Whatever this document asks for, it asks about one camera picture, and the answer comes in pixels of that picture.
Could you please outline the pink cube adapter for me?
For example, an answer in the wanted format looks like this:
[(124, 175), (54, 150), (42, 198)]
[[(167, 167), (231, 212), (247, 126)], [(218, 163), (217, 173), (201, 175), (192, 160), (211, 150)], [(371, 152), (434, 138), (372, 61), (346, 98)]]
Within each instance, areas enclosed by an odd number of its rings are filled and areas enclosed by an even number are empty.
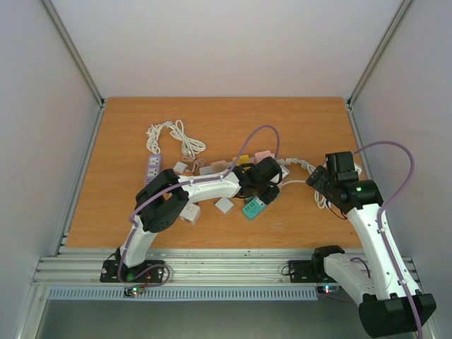
[(275, 155), (274, 155), (271, 151), (269, 151), (269, 150), (261, 151), (261, 152), (255, 153), (255, 156), (254, 156), (255, 163), (259, 163), (260, 161), (262, 161), (262, 160), (265, 159), (266, 157), (274, 158)]

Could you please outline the yellow cube adapter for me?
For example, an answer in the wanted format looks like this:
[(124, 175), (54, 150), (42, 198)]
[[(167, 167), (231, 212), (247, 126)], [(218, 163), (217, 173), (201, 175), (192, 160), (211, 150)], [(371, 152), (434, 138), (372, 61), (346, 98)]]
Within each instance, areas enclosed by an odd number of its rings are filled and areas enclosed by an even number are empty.
[(249, 157), (248, 155), (241, 155), (240, 157), (234, 157), (232, 159), (232, 163), (236, 166), (252, 164), (253, 162), (254, 159), (252, 157)]

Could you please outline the teal power strip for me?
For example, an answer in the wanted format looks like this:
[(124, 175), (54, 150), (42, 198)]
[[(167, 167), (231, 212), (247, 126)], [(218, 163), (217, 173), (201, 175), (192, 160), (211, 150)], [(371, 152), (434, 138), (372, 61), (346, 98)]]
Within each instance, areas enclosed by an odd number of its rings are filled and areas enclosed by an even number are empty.
[(267, 205), (259, 198), (254, 197), (242, 208), (242, 214), (247, 220), (254, 220), (258, 217), (265, 209)]

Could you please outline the white plug of long strip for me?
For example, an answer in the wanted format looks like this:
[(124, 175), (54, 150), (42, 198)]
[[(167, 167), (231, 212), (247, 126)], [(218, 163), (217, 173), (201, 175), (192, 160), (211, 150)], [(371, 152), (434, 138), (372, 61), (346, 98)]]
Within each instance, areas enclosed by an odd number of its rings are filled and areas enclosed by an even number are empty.
[(354, 163), (354, 166), (355, 166), (355, 170), (357, 171), (358, 175), (361, 175), (361, 173), (363, 171), (362, 167), (359, 164), (357, 164), (356, 162)]

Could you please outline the small white square charger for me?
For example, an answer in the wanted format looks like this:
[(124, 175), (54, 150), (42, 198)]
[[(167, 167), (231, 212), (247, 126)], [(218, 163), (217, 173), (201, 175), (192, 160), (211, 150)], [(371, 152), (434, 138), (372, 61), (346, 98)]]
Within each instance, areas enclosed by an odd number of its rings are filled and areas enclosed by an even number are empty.
[(228, 214), (233, 208), (234, 204), (228, 198), (220, 198), (216, 203), (215, 207), (223, 214)]

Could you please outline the peach cube adapter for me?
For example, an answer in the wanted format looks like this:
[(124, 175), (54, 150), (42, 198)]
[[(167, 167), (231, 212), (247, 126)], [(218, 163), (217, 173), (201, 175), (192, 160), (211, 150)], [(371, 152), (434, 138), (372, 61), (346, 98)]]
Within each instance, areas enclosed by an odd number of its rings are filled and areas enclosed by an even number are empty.
[(210, 167), (211, 167), (212, 173), (219, 173), (219, 172), (228, 170), (230, 168), (230, 166), (228, 165), (228, 163), (225, 160), (219, 160), (216, 162), (212, 162)]

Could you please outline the white multicolour power strip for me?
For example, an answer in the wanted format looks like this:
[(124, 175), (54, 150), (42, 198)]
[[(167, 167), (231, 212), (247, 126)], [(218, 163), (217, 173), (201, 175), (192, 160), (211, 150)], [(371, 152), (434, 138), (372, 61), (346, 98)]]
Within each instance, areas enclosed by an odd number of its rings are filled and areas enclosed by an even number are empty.
[[(207, 175), (222, 172), (228, 170), (232, 166), (233, 162), (234, 161), (227, 162), (226, 160), (215, 161), (208, 166), (200, 167), (198, 173), (200, 175)], [(245, 164), (254, 164), (254, 158), (245, 155), (244, 160), (240, 160), (237, 163), (238, 166), (244, 166)], [(290, 171), (284, 165), (281, 165), (280, 168), (282, 171), (282, 179), (285, 179), (290, 174)]]

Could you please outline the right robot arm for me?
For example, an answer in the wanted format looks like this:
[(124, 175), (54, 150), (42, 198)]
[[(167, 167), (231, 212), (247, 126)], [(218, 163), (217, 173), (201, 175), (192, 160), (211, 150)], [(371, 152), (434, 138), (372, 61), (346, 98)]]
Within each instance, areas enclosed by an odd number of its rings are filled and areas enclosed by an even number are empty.
[(314, 250), (311, 270), (320, 280), (334, 279), (358, 306), (359, 319), (372, 338), (415, 332), (436, 310), (407, 269), (386, 219), (376, 183), (361, 180), (351, 152), (329, 153), (307, 185), (330, 201), (354, 227), (367, 259), (361, 272), (339, 246)]

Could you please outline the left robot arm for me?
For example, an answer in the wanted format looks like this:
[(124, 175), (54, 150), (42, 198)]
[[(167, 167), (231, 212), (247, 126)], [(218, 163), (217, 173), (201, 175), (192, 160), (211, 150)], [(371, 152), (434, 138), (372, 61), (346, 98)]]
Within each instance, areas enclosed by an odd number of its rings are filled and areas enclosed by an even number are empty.
[(159, 232), (171, 227), (190, 203), (221, 198), (258, 197), (265, 204), (280, 193), (281, 166), (272, 157), (258, 164), (232, 166), (224, 171), (199, 176), (178, 175), (166, 169), (136, 195), (136, 207), (129, 217), (131, 230), (116, 258), (121, 282), (144, 275), (145, 257)]

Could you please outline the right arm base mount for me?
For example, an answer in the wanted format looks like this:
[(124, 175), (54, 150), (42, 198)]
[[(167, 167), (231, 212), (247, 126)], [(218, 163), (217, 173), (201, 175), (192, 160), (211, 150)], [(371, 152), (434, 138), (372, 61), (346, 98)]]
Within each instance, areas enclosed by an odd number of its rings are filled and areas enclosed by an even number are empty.
[(291, 283), (317, 283), (318, 278), (314, 266), (308, 260), (288, 261), (280, 270), (282, 276), (288, 277)]

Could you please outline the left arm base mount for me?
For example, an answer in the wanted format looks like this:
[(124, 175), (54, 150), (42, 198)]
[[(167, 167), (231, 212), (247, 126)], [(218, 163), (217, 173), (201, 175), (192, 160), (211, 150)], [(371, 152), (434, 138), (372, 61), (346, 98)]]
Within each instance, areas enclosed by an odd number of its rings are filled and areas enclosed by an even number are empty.
[[(125, 283), (161, 283), (165, 274), (164, 261), (145, 260), (142, 264), (133, 268), (123, 266), (121, 279)], [(106, 260), (102, 264), (100, 273), (101, 283), (119, 283), (119, 261)]]

